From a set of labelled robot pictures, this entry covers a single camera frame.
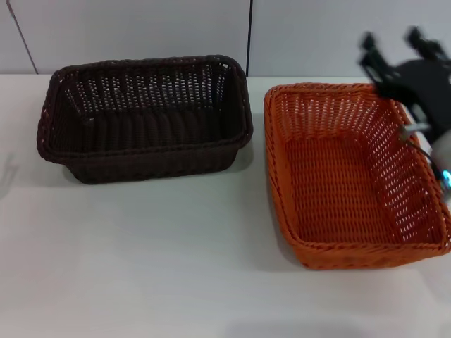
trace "cable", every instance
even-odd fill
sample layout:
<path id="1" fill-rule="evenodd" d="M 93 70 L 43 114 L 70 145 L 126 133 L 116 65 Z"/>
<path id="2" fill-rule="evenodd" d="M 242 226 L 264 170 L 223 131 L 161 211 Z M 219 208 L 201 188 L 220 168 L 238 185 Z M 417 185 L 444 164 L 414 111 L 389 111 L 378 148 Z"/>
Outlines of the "cable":
<path id="1" fill-rule="evenodd" d="M 23 45 L 24 45 L 24 47 L 25 47 L 25 50 L 27 51 L 28 58 L 29 58 L 30 61 L 31 61 L 31 65 L 33 66 L 33 69 L 35 70 L 35 73 L 36 73 L 36 74 L 39 74 L 38 71 L 37 71 L 35 62 L 33 61 L 33 58 L 31 57 L 31 53 L 30 53 L 30 50 L 28 49 L 27 42 L 25 41 L 25 38 L 24 38 L 24 36 L 23 36 L 23 34 L 22 34 L 22 30 L 21 30 L 21 28 L 20 28 L 20 26 L 19 26 L 19 22 L 17 21 L 16 15 L 15 15 L 15 13 L 14 13 L 14 11 L 13 11 L 13 7 L 12 7 L 12 5 L 11 5 L 11 0 L 6 0 L 6 5 L 8 6 L 9 13 L 11 14 L 11 17 L 13 18 L 14 23 L 16 24 L 17 31 L 19 31 L 20 38 L 22 39 L 22 43 L 23 43 Z"/>
<path id="2" fill-rule="evenodd" d="M 422 153 L 428 160 L 431 165 L 432 171 L 434 173 L 435 179 L 437 181 L 441 181 L 443 179 L 443 175 L 441 171 L 438 169 L 438 166 L 432 161 L 431 155 L 429 155 L 426 151 L 424 151 L 421 147 L 417 146 L 414 142 L 410 141 L 409 139 L 406 140 L 407 145 L 411 146 L 412 148 L 415 148 L 417 151 Z"/>
<path id="3" fill-rule="evenodd" d="M 249 58 L 251 55 L 252 8 L 253 7 L 254 7 L 254 0 L 250 0 L 250 3 L 249 3 L 249 27 L 247 29 L 246 76 L 249 76 Z"/>

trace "woven texture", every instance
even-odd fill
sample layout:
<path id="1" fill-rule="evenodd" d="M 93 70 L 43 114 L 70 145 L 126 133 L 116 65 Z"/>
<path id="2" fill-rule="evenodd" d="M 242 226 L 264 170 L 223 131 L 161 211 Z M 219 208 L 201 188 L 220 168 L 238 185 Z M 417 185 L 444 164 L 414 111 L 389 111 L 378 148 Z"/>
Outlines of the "woven texture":
<path id="1" fill-rule="evenodd" d="M 399 140 L 401 105 L 367 84 L 304 83 L 271 89 L 264 114 L 278 221 L 302 264 L 383 268 L 450 250 L 440 187 Z"/>
<path id="2" fill-rule="evenodd" d="M 252 130 L 231 58 L 104 61 L 54 73 L 37 148 L 84 183 L 145 180 L 224 170 Z"/>

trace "white table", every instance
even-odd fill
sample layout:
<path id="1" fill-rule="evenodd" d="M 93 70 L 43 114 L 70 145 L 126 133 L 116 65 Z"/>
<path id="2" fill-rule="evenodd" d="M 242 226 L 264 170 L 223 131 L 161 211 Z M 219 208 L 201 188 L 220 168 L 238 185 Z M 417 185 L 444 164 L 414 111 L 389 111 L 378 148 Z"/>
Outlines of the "white table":
<path id="1" fill-rule="evenodd" d="M 251 77 L 231 169 L 86 186 L 36 151 L 49 76 L 0 76 L 0 337 L 451 337 L 451 256 L 314 272 L 275 221 L 264 94 L 362 80 Z"/>

